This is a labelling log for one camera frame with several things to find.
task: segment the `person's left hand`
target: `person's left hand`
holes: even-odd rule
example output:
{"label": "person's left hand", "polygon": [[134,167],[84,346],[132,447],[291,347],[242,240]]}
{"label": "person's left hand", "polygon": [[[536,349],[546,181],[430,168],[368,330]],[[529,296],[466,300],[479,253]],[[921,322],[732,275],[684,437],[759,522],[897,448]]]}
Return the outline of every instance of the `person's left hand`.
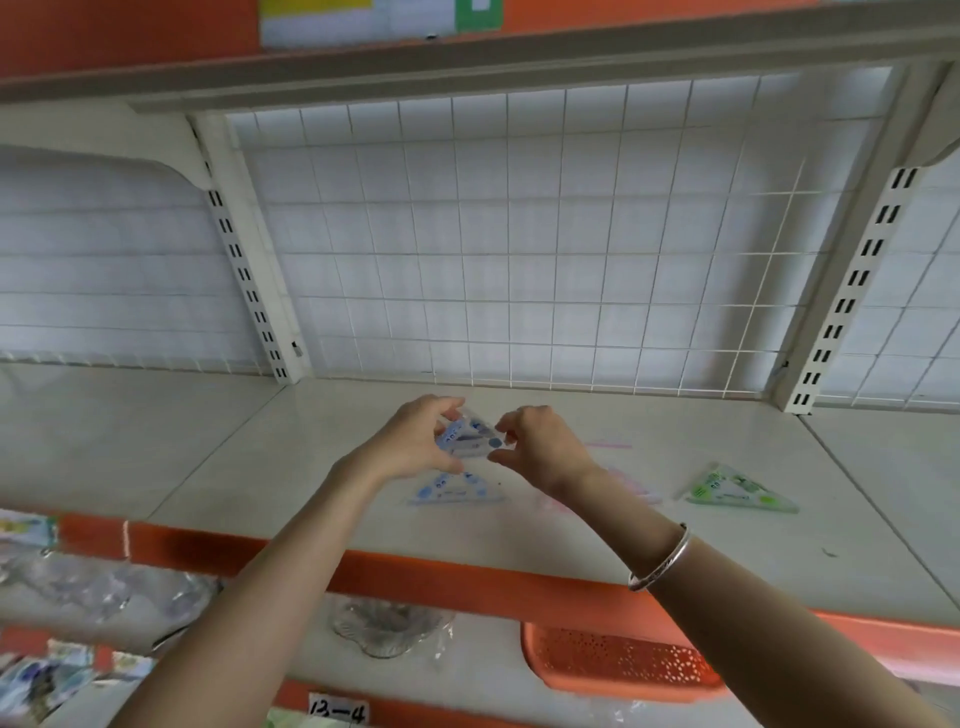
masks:
{"label": "person's left hand", "polygon": [[436,395],[408,401],[379,432],[348,455],[347,460],[380,482],[412,477],[428,468],[462,473],[463,462],[438,448],[436,438],[444,431],[440,416],[459,420],[457,407],[464,401],[462,397]]}

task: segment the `bangle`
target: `bangle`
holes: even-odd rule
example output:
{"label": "bangle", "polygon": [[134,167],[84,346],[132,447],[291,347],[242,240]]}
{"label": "bangle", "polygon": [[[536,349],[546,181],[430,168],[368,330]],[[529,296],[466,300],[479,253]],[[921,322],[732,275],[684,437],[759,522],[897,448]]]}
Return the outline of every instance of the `bangle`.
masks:
{"label": "bangle", "polygon": [[690,543],[692,534],[690,533],[690,529],[687,528],[686,523],[681,523],[680,526],[684,530],[684,534],[673,551],[670,552],[670,555],[663,560],[662,564],[642,579],[637,579],[631,572],[630,581],[627,583],[627,587],[631,592],[642,592],[645,589],[649,589],[655,581],[666,574],[670,570],[670,567],[676,564],[678,559],[684,555],[684,551],[686,551],[686,546]]}

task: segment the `green triangle ruler package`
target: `green triangle ruler package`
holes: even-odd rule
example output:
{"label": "green triangle ruler package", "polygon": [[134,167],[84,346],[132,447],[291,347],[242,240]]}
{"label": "green triangle ruler package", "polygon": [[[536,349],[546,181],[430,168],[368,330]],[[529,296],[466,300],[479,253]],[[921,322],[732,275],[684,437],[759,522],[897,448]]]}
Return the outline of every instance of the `green triangle ruler package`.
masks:
{"label": "green triangle ruler package", "polygon": [[686,500],[702,505],[730,505],[781,513],[800,512],[800,507],[793,501],[728,465],[717,465],[699,478],[686,494]]}

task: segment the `hand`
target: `hand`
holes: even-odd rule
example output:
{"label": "hand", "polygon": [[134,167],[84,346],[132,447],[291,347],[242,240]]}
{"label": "hand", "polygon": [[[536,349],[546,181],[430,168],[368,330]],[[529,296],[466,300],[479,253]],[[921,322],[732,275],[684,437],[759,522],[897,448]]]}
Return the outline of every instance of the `hand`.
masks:
{"label": "hand", "polygon": [[438,448],[436,438],[444,431],[438,418],[443,415],[448,420],[459,420],[457,407],[463,403],[462,397],[435,395],[408,401],[379,432],[344,460],[380,483],[395,477],[412,477],[428,468],[462,473],[463,462]]}
{"label": "hand", "polygon": [[569,489],[600,470],[564,419],[552,407],[520,407],[500,418],[496,429],[507,433],[507,444],[487,459],[523,475],[535,488],[563,500]]}

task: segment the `orange plastic tray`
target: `orange plastic tray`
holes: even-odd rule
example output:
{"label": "orange plastic tray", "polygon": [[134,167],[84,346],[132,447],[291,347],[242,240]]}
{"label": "orange plastic tray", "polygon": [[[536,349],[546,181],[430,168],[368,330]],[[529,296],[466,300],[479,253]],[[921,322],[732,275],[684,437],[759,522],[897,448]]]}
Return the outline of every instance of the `orange plastic tray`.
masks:
{"label": "orange plastic tray", "polygon": [[554,690],[692,703],[727,691],[697,650],[677,644],[606,637],[523,622],[523,657]]}

